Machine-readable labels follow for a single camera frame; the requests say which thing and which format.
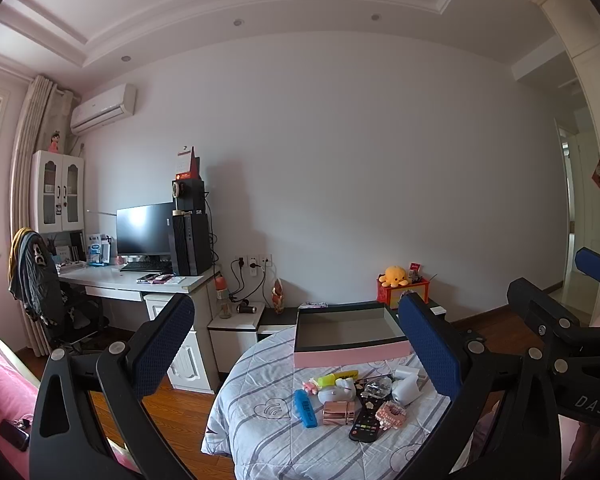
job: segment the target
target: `yellow octopus plush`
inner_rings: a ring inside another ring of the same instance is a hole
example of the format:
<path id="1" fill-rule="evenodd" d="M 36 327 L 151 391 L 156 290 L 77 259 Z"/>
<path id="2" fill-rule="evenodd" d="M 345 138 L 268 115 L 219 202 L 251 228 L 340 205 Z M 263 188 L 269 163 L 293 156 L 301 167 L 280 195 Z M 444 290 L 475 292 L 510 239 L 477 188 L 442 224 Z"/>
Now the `yellow octopus plush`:
<path id="1" fill-rule="evenodd" d="M 387 267 L 384 276 L 380 276 L 378 281 L 382 286 L 397 287 L 399 285 L 409 285 L 409 279 L 407 278 L 407 271 L 399 266 Z"/>

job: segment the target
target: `computer monitor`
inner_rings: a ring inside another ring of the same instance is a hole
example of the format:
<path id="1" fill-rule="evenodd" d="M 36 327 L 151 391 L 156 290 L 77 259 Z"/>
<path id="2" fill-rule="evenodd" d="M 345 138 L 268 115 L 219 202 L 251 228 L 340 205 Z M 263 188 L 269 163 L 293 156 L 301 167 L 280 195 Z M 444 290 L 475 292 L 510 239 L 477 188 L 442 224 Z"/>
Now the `computer monitor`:
<path id="1" fill-rule="evenodd" d="M 173 202 L 118 209 L 118 254 L 163 256 L 171 254 L 169 229 Z"/>

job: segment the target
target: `doorway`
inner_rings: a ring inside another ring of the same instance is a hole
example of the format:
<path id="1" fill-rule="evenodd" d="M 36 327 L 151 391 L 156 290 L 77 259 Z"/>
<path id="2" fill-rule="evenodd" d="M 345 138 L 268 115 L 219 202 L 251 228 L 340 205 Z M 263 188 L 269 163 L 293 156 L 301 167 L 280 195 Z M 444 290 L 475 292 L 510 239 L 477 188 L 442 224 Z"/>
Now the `doorway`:
<path id="1" fill-rule="evenodd" d="M 575 115 L 577 131 L 557 124 L 569 202 L 569 237 L 564 283 L 552 297 L 589 324 L 600 284 L 577 269 L 574 257 L 582 247 L 600 253 L 600 187 L 592 178 L 600 150 L 589 109 L 577 110 Z"/>

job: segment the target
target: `wooden floor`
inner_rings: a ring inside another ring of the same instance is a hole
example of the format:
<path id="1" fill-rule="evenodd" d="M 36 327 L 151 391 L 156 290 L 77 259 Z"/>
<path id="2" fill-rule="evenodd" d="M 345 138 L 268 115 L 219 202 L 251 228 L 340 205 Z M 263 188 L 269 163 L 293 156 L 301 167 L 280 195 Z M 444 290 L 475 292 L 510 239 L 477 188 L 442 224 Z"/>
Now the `wooden floor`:
<path id="1" fill-rule="evenodd" d="M 522 354 L 531 346 L 542 348 L 540 338 L 508 308 L 476 319 L 462 320 L 454 325 L 459 330 L 479 332 L 487 339 L 487 347 L 492 352 Z M 18 356 L 37 377 L 42 377 L 46 358 L 35 357 L 29 349 L 19 351 Z M 200 451 L 213 400 L 214 397 L 210 395 L 174 390 L 165 379 L 158 391 L 145 397 L 143 403 L 165 439 L 199 480 L 235 479 L 231 459 L 206 455 Z M 492 394 L 485 411 L 490 410 L 497 400 L 498 395 Z M 102 394 L 94 393 L 93 402 L 107 437 L 122 445 Z"/>

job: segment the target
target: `speaker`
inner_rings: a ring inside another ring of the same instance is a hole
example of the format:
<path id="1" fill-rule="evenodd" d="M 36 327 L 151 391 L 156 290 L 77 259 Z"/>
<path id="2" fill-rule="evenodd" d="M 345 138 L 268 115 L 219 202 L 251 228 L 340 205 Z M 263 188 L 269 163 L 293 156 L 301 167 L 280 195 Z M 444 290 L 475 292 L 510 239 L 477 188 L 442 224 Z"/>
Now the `speaker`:
<path id="1" fill-rule="evenodd" d="M 213 264 L 206 214 L 178 211 L 171 217 L 169 248 L 177 276 L 199 276 Z"/>
<path id="2" fill-rule="evenodd" d="M 174 209 L 191 211 L 197 214 L 206 213 L 205 181 L 199 178 L 183 178 L 171 181 Z"/>

